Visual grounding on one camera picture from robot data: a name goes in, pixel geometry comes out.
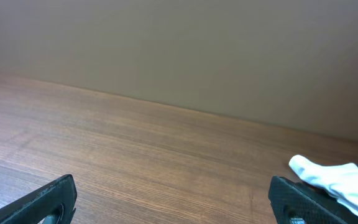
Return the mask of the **white t-shirt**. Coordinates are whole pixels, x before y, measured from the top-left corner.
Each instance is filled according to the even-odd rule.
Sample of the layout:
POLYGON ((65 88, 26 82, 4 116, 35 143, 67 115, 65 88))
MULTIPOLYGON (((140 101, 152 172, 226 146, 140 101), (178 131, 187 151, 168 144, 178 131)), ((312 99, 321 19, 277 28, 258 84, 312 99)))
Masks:
POLYGON ((321 166, 301 155, 293 156, 288 165, 304 182, 325 190, 338 203, 358 216, 358 166, 354 163, 321 166))

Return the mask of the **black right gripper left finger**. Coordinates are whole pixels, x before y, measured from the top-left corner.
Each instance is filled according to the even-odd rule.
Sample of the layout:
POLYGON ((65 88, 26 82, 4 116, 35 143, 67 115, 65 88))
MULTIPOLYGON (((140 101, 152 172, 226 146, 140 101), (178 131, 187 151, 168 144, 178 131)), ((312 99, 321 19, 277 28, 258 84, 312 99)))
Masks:
POLYGON ((77 191, 71 174, 65 174, 0 208, 0 224, 70 224, 77 191))

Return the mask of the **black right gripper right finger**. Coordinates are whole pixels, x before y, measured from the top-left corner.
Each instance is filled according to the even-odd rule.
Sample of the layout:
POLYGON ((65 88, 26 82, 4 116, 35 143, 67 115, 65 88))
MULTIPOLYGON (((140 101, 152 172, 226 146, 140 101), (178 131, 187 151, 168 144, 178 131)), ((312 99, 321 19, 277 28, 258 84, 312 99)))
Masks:
POLYGON ((268 199, 278 224, 358 224, 358 216, 322 190, 273 176, 268 199))

